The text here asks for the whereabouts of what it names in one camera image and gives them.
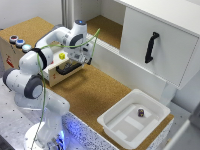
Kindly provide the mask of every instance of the cable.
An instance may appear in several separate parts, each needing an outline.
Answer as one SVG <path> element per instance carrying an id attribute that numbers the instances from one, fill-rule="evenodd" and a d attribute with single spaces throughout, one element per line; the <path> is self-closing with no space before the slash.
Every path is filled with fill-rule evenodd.
<path id="1" fill-rule="evenodd" d="M 95 42 L 94 42 L 94 46 L 93 46 L 93 51 L 92 51 L 92 57 L 93 57 L 94 49 L 95 49 L 95 45 L 96 45 L 96 41 L 97 41 L 97 38 L 98 38 L 99 33 L 100 33 L 100 29 L 98 29 L 97 32 L 95 33 L 95 35 L 94 35 L 92 38 L 90 38 L 87 42 L 85 42 L 85 43 L 83 43 L 83 44 L 81 44 L 81 45 L 78 45 L 78 46 L 46 45 L 46 46 L 42 47 L 41 49 L 45 49 L 46 47 L 54 47 L 54 46 L 56 46 L 56 47 L 73 47 L 73 48 L 75 48 L 75 47 L 80 47 L 80 46 L 83 46 L 83 45 L 89 43 L 90 41 L 93 40 L 94 37 L 96 37 Z M 33 143 L 32 143 L 32 146 L 31 146 L 31 150 L 33 149 L 33 144 L 34 144 L 34 142 L 35 142 L 35 138 L 36 138 L 36 136 L 37 136 L 37 133 L 38 133 L 38 131 L 39 131 L 39 129 L 40 129 L 40 126 L 41 126 L 41 123 L 42 123 L 42 120 L 43 120 L 43 116 L 44 116 L 44 107 L 45 107 L 45 100 L 46 100 L 46 83 L 45 83 L 45 79 L 44 79 L 42 67 L 41 67 L 40 60 L 39 60 L 39 54 L 37 54 L 37 61 L 38 61 L 38 65 L 39 65 L 40 72 L 41 72 L 41 74 L 42 74 L 42 80 L 43 80 L 43 84 L 44 84 L 44 101 L 43 101 L 43 106 L 42 106 L 42 117 L 41 117 L 41 119 L 40 119 L 39 126 L 38 126 L 38 128 L 37 128 L 36 133 L 35 133 L 35 137 L 34 137 L 34 139 L 33 139 Z"/>

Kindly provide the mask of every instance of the yellow object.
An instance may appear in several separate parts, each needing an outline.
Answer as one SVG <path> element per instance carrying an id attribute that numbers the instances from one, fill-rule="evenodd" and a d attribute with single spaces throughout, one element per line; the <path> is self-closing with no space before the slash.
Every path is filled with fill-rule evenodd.
<path id="1" fill-rule="evenodd" d="M 60 54 L 59 54 L 59 58 L 60 58 L 60 59 L 65 59 L 65 54 L 64 54 L 64 53 L 60 53 Z"/>

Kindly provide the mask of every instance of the cabinet door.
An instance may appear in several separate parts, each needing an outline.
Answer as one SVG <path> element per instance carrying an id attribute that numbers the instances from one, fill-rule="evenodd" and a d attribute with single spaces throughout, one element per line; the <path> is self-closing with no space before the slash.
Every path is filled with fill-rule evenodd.
<path id="1" fill-rule="evenodd" d="M 153 32 L 151 56 L 145 63 L 147 47 Z M 120 54 L 150 72 L 179 86 L 198 38 L 136 10 L 127 8 L 122 33 Z"/>

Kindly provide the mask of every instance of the brown work surface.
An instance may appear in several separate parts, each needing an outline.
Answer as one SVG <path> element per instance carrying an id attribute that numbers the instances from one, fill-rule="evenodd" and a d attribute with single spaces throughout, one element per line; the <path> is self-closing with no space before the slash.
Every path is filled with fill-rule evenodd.
<path id="1" fill-rule="evenodd" d="M 103 16 L 87 21 L 88 33 L 94 35 L 100 28 L 98 36 L 102 41 L 120 49 L 123 26 Z"/>
<path id="2" fill-rule="evenodd" d="M 110 36 L 109 34 L 112 34 L 117 29 L 112 30 L 112 23 L 109 23 L 109 21 L 106 23 L 101 16 L 100 20 L 102 20 L 100 23 L 102 24 L 100 26 L 100 38 L 101 36 L 102 38 L 105 36 L 108 39 L 110 37 L 111 41 L 115 43 L 115 35 Z M 92 26 L 91 23 L 92 20 L 91 22 L 89 21 L 88 30 L 90 30 Z M 94 20 L 94 27 L 98 26 L 96 23 L 97 22 Z M 18 35 L 19 38 L 24 39 L 27 44 L 34 46 L 35 43 L 52 28 L 52 24 L 36 17 L 0 31 L 0 36 L 9 42 L 9 37 L 11 35 Z M 97 123 L 97 118 L 127 95 L 131 89 L 95 67 L 88 65 L 85 65 L 82 70 L 52 88 L 47 85 L 47 88 L 67 99 L 71 105 L 70 111 L 72 113 L 108 139 L 111 143 L 116 145 L 120 150 L 123 149 L 104 133 L 102 126 Z M 146 149 L 172 119 L 173 116 L 169 115 L 137 148 L 137 150 Z"/>

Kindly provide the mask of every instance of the white robotic arm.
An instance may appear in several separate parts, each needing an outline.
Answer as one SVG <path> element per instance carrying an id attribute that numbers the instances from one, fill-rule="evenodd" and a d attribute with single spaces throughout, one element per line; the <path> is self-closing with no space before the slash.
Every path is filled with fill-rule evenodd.
<path id="1" fill-rule="evenodd" d="M 42 81 L 38 76 L 40 67 L 37 55 L 39 54 L 39 62 L 42 69 L 45 69 L 53 61 L 53 52 L 51 48 L 45 47 L 41 49 L 42 47 L 53 41 L 57 41 L 66 46 L 64 51 L 68 53 L 67 56 L 71 61 L 76 61 L 78 65 L 84 63 L 90 64 L 93 44 L 87 43 L 86 45 L 75 47 L 86 42 L 86 35 L 87 24 L 81 20 L 75 21 L 72 30 L 56 26 L 36 43 L 34 49 L 26 53 L 20 59 L 20 70 L 13 68 L 8 69 L 4 73 L 3 82 L 9 89 L 16 92 L 16 105 L 26 109 L 42 109 L 44 92 Z M 73 67 L 72 69 L 69 68 L 68 71 L 62 71 L 57 67 L 57 71 L 60 71 L 63 75 L 72 70 Z M 37 135 L 36 145 L 38 146 L 38 150 L 49 149 L 49 143 L 51 143 L 53 139 L 56 139 L 57 135 L 62 131 L 61 116 L 66 114 L 70 107 L 65 99 L 54 98 L 48 91 L 46 95 L 45 106 L 50 111 L 46 114 L 46 122 Z"/>

